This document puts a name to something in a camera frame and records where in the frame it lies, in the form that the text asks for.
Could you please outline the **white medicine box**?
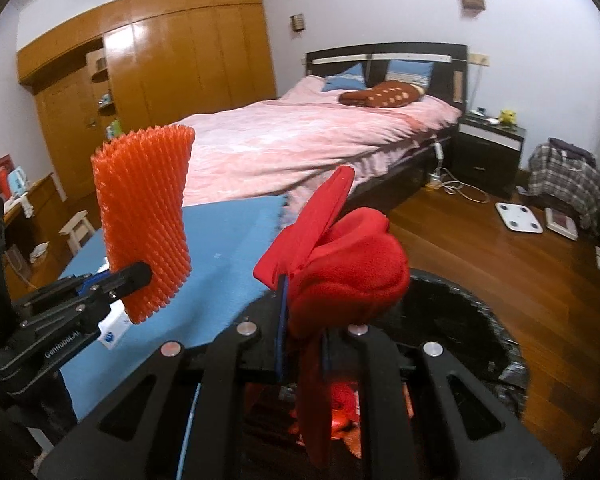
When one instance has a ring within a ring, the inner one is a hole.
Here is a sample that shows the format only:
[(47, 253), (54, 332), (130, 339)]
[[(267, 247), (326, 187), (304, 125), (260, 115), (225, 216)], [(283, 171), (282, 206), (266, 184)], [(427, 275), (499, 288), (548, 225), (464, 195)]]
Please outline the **white medicine box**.
[(100, 335), (98, 341), (108, 350), (112, 350), (131, 327), (132, 323), (125, 312), (122, 300), (110, 306), (110, 312), (98, 323)]

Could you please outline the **red cloth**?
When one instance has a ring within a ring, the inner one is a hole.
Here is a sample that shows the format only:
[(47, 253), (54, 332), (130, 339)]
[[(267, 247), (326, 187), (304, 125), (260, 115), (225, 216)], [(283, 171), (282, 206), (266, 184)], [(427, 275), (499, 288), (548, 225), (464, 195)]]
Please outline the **red cloth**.
[(286, 226), (253, 269), (274, 289), (288, 281), (287, 328), (300, 346), (296, 410), (310, 462), (330, 463), (332, 396), (320, 365), (325, 330), (368, 324), (407, 291), (410, 271), (400, 243), (380, 211), (344, 214), (355, 172), (340, 166), (313, 193), (296, 222)]

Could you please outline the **orange foam fruit net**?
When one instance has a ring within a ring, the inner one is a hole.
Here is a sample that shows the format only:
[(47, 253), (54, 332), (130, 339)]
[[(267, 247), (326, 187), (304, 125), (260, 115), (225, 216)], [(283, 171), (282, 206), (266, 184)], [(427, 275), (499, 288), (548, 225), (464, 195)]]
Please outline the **orange foam fruit net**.
[(164, 308), (192, 272), (183, 196), (195, 130), (147, 128), (102, 144), (91, 157), (109, 269), (143, 262), (148, 285), (123, 299), (134, 324)]

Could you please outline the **black trash bin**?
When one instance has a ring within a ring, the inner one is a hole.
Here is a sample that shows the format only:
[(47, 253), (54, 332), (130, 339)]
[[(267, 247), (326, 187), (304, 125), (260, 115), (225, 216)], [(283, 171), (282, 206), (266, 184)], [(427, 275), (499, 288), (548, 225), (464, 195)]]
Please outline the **black trash bin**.
[[(517, 418), (528, 399), (529, 371), (516, 339), (490, 307), (469, 290), (422, 270), (412, 273), (407, 293), (377, 321), (399, 352), (413, 359), (428, 341), (442, 344)], [(414, 417), (411, 426), (416, 457), (424, 479), (453, 479), (452, 467), (442, 460), (452, 444), (434, 443), (439, 412), (425, 396), (425, 378), (414, 374), (406, 384)], [(242, 439), (240, 478), (243, 479), (359, 479), (362, 458), (349, 453), (342, 441), (332, 440), (332, 462), (314, 467), (304, 445), (288, 434), (296, 408), (296, 384), (281, 387), (251, 385), (246, 392), (246, 428)]]

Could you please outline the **small white wooden stool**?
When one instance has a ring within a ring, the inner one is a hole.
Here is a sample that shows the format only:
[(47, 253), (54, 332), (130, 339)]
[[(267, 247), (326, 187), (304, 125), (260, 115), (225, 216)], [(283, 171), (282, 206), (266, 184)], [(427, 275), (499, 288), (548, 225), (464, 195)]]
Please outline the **small white wooden stool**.
[(75, 256), (83, 247), (83, 243), (95, 234), (96, 230), (87, 218), (87, 211), (80, 210), (59, 230)]

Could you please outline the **wooden desk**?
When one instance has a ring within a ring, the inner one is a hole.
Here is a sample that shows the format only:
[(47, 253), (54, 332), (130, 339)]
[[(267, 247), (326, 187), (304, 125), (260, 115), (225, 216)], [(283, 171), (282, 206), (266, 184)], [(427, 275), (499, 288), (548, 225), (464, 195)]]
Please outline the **wooden desk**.
[(33, 207), (31, 218), (20, 205), (4, 218), (3, 268), (12, 302), (56, 281), (71, 259), (66, 238), (59, 233), (69, 220), (69, 211), (51, 174), (32, 184), (28, 200)]

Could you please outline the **pink bed quilt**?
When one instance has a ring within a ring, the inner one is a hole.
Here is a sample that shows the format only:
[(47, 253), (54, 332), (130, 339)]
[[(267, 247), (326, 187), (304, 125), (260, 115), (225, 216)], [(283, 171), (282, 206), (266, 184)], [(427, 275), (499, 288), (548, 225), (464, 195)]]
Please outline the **pink bed quilt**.
[(323, 84), (306, 76), (279, 99), (182, 119), (196, 133), (183, 204), (283, 194), (298, 214), (337, 167), (352, 166), (355, 184), (383, 177), (460, 118), (434, 96), (402, 107), (347, 106)]

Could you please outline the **wooden wardrobe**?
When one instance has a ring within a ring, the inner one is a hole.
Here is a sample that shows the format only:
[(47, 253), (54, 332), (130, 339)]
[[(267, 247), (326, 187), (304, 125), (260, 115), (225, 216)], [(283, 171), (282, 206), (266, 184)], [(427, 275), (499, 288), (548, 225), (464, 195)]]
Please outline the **wooden wardrobe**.
[(17, 52), (70, 200), (94, 190), (91, 154), (127, 132), (276, 95), (263, 0), (114, 0)]

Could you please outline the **brown dotted pillow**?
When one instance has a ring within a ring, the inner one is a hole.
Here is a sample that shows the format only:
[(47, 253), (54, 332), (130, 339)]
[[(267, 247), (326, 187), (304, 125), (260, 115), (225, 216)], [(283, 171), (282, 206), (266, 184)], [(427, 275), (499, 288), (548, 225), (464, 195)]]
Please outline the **brown dotted pillow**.
[(356, 107), (395, 108), (410, 105), (424, 94), (425, 90), (416, 84), (386, 80), (370, 89), (344, 92), (338, 102)]

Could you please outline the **blue pillow left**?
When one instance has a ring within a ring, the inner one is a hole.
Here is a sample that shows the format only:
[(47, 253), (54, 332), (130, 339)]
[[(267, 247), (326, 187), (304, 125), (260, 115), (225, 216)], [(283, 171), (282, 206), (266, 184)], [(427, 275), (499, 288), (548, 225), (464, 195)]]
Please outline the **blue pillow left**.
[(334, 90), (365, 90), (366, 80), (363, 72), (363, 65), (356, 63), (336, 75), (326, 76), (324, 78), (323, 92)]

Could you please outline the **blue pillow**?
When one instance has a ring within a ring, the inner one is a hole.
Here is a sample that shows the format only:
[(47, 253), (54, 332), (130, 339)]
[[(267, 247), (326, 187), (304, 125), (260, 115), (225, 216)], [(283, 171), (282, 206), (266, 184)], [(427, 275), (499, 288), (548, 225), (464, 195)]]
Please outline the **blue pillow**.
[(334, 90), (365, 90), (366, 80), (363, 72), (363, 65), (356, 63), (336, 75), (326, 76), (324, 78), (323, 92)]
[(404, 82), (426, 91), (430, 86), (433, 71), (434, 62), (391, 60), (385, 80)]

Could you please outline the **white bathroom scale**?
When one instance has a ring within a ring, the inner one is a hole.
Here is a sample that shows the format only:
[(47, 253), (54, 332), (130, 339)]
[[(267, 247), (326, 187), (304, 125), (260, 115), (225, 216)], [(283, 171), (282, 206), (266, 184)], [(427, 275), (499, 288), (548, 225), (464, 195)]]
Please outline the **white bathroom scale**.
[(542, 234), (541, 222), (533, 212), (524, 205), (513, 203), (496, 203), (495, 210), (507, 229), (516, 233)]

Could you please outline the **black bedside table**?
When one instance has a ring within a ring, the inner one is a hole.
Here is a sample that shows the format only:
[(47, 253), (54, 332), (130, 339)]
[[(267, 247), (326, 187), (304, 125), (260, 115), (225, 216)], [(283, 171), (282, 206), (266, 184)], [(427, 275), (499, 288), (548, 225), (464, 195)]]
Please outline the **black bedside table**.
[(527, 130), (463, 117), (453, 141), (452, 173), (501, 198), (512, 196)]

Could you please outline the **plaid bag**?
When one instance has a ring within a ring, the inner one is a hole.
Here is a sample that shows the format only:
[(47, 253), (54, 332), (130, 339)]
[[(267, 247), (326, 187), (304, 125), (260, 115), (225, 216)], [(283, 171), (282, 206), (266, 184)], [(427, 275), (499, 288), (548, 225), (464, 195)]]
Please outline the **plaid bag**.
[(600, 214), (600, 172), (595, 157), (566, 141), (549, 138), (529, 158), (527, 192), (547, 195), (570, 206), (582, 229), (591, 229)]

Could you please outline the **left wall lamp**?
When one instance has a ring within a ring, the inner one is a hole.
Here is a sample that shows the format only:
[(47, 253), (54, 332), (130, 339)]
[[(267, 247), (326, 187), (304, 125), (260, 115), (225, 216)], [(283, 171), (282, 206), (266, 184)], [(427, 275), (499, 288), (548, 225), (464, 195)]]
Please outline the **left wall lamp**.
[(291, 15), (290, 28), (295, 34), (300, 34), (306, 29), (306, 22), (302, 13)]

